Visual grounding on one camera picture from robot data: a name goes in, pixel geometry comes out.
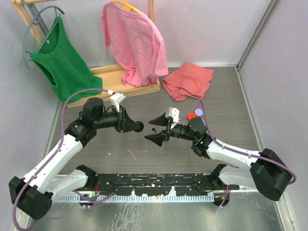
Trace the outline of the black round charging case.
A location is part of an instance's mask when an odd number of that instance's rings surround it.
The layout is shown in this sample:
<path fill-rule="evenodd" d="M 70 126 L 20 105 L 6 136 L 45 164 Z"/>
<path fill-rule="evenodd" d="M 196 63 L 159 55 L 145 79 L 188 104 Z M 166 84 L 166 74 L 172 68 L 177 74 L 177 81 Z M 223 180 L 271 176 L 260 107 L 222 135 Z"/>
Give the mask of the black round charging case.
<path fill-rule="evenodd" d="M 135 129 L 134 131 L 137 132 L 137 133 L 143 131 L 143 129 L 144 129 L 144 124 L 143 124 L 141 121 L 137 121 L 136 124 L 137 124 L 138 127 L 137 127 L 137 129 Z"/>

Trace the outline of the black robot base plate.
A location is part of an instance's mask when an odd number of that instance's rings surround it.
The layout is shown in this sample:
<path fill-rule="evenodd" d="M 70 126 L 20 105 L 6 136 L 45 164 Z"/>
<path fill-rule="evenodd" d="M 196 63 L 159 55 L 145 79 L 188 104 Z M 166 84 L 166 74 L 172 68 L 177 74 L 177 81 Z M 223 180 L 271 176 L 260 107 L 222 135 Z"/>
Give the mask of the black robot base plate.
<path fill-rule="evenodd" d="M 165 174 L 98 174 L 90 188 L 85 186 L 78 191 L 98 191 L 100 195 L 112 192 L 119 196 L 166 196 L 174 189 L 176 196 L 207 195 L 213 191 L 224 191 L 226 185 L 204 173 L 165 173 Z"/>

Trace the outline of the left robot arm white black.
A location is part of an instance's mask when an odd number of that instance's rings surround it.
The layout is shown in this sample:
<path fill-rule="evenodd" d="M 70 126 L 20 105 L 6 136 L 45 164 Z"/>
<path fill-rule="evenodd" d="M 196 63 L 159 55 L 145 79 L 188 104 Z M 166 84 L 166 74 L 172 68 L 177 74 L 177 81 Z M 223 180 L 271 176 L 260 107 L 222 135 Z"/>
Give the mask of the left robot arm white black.
<path fill-rule="evenodd" d="M 61 180 L 54 178 L 101 128 L 115 128 L 119 133 L 127 133 L 141 132 L 144 125 L 133 121 L 121 105 L 112 106 L 112 110 L 107 111 L 102 99 L 88 99 L 78 119 L 69 124 L 58 144 L 45 158 L 22 178 L 10 180 L 12 204 L 32 219 L 39 220 L 48 213 L 53 202 L 71 191 L 94 189 L 98 181 L 96 172 L 85 165 L 78 166 Z"/>

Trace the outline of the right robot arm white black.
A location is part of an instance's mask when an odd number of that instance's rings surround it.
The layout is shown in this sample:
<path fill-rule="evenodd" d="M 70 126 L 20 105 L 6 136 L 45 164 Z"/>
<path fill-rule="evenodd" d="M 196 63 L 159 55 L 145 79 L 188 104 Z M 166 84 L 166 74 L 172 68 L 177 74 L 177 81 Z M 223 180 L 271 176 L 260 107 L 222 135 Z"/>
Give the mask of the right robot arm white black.
<path fill-rule="evenodd" d="M 225 162 L 226 166 L 216 169 L 211 177 L 215 189 L 240 185 L 257 189 L 264 197 L 279 201 L 294 179 L 290 169 L 273 150 L 250 151 L 223 143 L 210 136 L 206 125 L 198 117 L 183 125 L 174 122 L 169 115 L 161 115 L 149 124 L 165 127 L 160 133 L 145 136 L 158 146 L 170 138 L 188 140 L 192 142 L 191 149 L 197 156 Z"/>

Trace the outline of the lilac earbud charging case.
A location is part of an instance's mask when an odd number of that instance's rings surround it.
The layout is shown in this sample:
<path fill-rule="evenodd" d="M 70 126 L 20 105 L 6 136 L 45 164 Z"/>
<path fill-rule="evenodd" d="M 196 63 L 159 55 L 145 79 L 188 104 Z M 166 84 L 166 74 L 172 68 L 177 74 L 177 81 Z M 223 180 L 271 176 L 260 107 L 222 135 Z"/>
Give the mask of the lilac earbud charging case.
<path fill-rule="evenodd" d="M 197 117 L 201 117 L 204 114 L 203 110 L 200 108 L 195 109 L 194 113 Z"/>

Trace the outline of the orange round charging case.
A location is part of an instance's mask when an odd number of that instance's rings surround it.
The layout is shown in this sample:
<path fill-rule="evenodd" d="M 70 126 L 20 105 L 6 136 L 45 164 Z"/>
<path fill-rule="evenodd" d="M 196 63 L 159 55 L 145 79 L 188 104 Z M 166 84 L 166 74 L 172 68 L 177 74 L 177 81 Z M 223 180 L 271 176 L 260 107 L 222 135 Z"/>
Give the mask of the orange round charging case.
<path fill-rule="evenodd" d="M 196 115 L 195 113 L 193 113 L 193 112 L 191 112 L 191 113 L 189 113 L 189 114 L 187 115 L 187 119 L 188 119 L 188 120 L 191 120 L 191 119 L 196 118 L 196 117 L 197 117 L 197 115 Z"/>

